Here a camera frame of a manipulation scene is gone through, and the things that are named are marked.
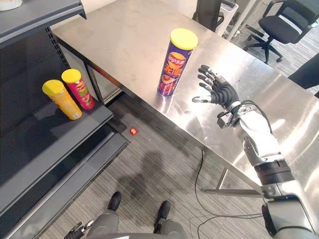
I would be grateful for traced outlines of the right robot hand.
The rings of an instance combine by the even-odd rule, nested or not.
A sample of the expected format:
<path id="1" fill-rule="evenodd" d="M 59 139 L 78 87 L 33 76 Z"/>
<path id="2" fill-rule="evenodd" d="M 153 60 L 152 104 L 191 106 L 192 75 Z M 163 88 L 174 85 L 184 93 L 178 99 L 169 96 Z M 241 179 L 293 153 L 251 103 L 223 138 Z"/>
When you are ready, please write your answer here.
<path id="1" fill-rule="evenodd" d="M 217 74 L 207 65 L 198 68 L 197 77 L 203 81 L 199 86 L 210 93 L 209 96 L 197 96 L 192 99 L 194 103 L 212 103 L 222 106 L 228 112 L 241 103 L 238 94 L 232 85 L 221 75 Z"/>

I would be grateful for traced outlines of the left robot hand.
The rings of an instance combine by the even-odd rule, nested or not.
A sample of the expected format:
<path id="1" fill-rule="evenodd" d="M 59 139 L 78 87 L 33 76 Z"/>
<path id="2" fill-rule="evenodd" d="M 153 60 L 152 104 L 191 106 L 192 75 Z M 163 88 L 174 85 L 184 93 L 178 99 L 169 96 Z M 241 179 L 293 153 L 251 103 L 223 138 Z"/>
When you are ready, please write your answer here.
<path id="1" fill-rule="evenodd" d="M 64 237 L 64 239 L 80 239 L 85 232 L 91 228 L 94 220 L 90 220 L 86 224 L 82 225 L 82 222 L 77 223 Z"/>

